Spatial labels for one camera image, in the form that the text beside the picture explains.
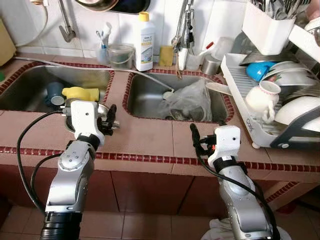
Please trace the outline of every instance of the double sink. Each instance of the double sink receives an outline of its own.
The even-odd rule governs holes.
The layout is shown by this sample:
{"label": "double sink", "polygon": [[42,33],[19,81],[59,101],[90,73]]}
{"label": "double sink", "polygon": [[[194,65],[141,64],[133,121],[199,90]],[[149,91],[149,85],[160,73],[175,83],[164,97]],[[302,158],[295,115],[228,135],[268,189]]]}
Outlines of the double sink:
{"label": "double sink", "polygon": [[[201,78],[184,75],[183,79],[179,80],[174,74],[151,73],[150,75],[175,90],[184,88]],[[55,107],[48,106],[45,102],[47,85],[51,82],[61,82],[66,88],[74,86],[87,89],[98,88],[99,103],[103,104],[107,86],[112,88],[110,84],[112,77],[111,72],[106,70],[84,70],[50,65],[34,66],[25,70],[0,95],[0,110],[42,113],[55,110]],[[168,89],[141,75],[133,76],[128,84],[130,84],[130,90],[126,110],[135,117],[159,119],[157,108],[163,100],[163,93]],[[209,95],[212,122],[224,122],[228,117],[228,111],[222,94],[210,90]]]}

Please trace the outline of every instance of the red tile border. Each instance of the red tile border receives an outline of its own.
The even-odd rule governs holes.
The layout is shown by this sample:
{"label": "red tile border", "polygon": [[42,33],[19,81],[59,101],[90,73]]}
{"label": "red tile border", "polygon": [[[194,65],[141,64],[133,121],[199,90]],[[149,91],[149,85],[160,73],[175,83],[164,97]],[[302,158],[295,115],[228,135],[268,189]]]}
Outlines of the red tile border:
{"label": "red tile border", "polygon": [[[62,153],[63,150],[53,149],[38,149],[38,148],[21,148],[22,155],[39,155],[51,156]],[[16,154],[16,147],[0,146],[0,153]],[[201,165],[196,158],[192,157],[175,157],[175,156],[159,156],[159,155],[138,155],[130,153],[112,153],[112,152],[97,152],[96,159],[103,160],[121,160],[132,162],[150,162],[150,163],[171,163],[184,165]],[[320,173],[320,166],[315,165],[291,165],[280,163],[261,163],[261,162],[242,162],[248,169],[253,170],[272,170],[282,172],[308,172]]]}
{"label": "red tile border", "polygon": [[[105,65],[95,65],[95,64],[83,64],[83,63],[72,63],[72,62],[54,62],[57,64],[63,64],[66,66],[72,66],[72,67],[79,67],[79,68],[106,68]],[[42,62],[31,62],[28,63],[26,65],[23,65],[22,67],[20,67],[17,71],[15,71],[15,73],[13,73],[6,81],[2,82],[0,84],[0,95],[15,81],[17,80],[20,75],[27,69],[30,69],[32,67],[36,67],[36,66],[50,66],[49,64],[46,63],[42,63]],[[109,71],[110,74],[110,79],[109,82],[105,88],[105,93],[104,93],[104,97],[102,100],[102,104],[105,104],[108,98],[108,94],[109,94],[109,90],[111,88],[111,84],[114,80],[115,77],[115,71]]]}
{"label": "red tile border", "polygon": [[[171,74],[171,75],[175,75],[176,74],[175,70],[164,70],[164,69],[151,69],[151,70],[148,70],[146,72],[147,73],[157,73],[157,74]],[[182,75],[187,75],[187,76],[193,76],[194,74],[196,74],[197,76],[201,76],[201,77],[210,79],[210,80],[212,80],[212,81],[214,81],[216,83],[220,83],[220,84],[223,83],[221,81],[221,79],[220,79],[220,76],[218,76],[218,75],[209,76],[209,75],[206,75],[206,74],[204,74],[202,72],[193,72],[193,71],[183,71],[183,73],[182,73]],[[128,110],[128,98],[130,96],[130,89],[131,89],[132,79],[133,79],[134,76],[135,76],[135,74],[133,74],[133,73],[130,73],[128,75],[128,80],[127,80],[127,84],[126,84],[126,87],[125,87],[125,93],[123,95],[123,100],[122,100],[122,107],[124,108],[124,110],[129,115],[131,115],[131,116],[133,116],[135,118],[138,118],[138,119],[157,119],[157,118],[152,118],[152,117],[134,116],[129,112],[129,110]],[[235,110],[234,110],[233,105],[231,104],[229,96],[225,95],[225,94],[222,94],[222,96],[223,96],[225,107],[226,107],[227,112],[228,112],[228,116],[225,119],[225,122],[227,123],[234,117]]]}
{"label": "red tile border", "polygon": [[282,188],[280,188],[278,191],[276,191],[274,194],[272,194],[271,196],[269,196],[266,199],[266,202],[269,203],[271,201],[273,201],[274,199],[276,199],[277,197],[279,197],[280,195],[284,194],[285,192],[289,191],[290,189],[292,189],[294,186],[296,186],[298,184],[298,182],[296,181],[291,181],[289,182],[287,185],[283,186]]}

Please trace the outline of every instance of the white bowl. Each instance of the white bowl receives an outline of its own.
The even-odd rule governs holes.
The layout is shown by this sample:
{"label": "white bowl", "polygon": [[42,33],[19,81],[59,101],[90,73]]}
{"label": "white bowl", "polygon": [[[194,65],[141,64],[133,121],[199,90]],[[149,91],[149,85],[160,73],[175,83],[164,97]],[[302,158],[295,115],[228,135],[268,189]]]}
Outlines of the white bowl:
{"label": "white bowl", "polygon": [[278,72],[264,81],[270,81],[278,86],[313,86],[317,84],[316,77],[306,70]]}
{"label": "white bowl", "polygon": [[[275,121],[289,125],[297,117],[320,106],[320,97],[301,96],[284,105],[275,115]],[[303,129],[320,132],[320,112],[319,117],[307,122]]]}
{"label": "white bowl", "polygon": [[298,71],[298,70],[305,70],[305,71],[311,72],[306,66],[300,63],[296,63],[293,61],[282,61],[270,67],[269,72],[262,78],[262,80],[265,80],[277,73],[288,72],[288,71],[291,72],[291,71]]}

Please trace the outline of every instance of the toothbrush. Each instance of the toothbrush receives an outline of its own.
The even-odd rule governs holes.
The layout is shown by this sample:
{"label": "toothbrush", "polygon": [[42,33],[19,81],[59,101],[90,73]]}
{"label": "toothbrush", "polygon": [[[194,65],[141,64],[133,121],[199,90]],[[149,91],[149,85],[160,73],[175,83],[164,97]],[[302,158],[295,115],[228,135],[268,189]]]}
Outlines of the toothbrush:
{"label": "toothbrush", "polygon": [[106,48],[109,45],[109,36],[111,34],[111,29],[112,29],[112,25],[109,22],[105,22],[101,36],[102,36],[103,44],[106,46]]}
{"label": "toothbrush", "polygon": [[102,34],[99,31],[95,31],[96,35],[98,36],[98,38],[100,39],[100,47],[102,49],[106,49],[106,45],[104,44],[103,38],[102,38]]}

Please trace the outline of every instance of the white cloth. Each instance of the white cloth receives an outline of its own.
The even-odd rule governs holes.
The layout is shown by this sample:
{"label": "white cloth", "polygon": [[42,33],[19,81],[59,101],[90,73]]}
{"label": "white cloth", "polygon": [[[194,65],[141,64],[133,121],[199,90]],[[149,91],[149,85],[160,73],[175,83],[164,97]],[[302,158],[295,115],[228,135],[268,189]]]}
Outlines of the white cloth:
{"label": "white cloth", "polygon": [[[212,219],[209,222],[210,230],[208,230],[201,240],[234,240],[231,224],[227,218],[219,221]],[[281,227],[277,227],[282,240],[291,240],[290,235]]]}

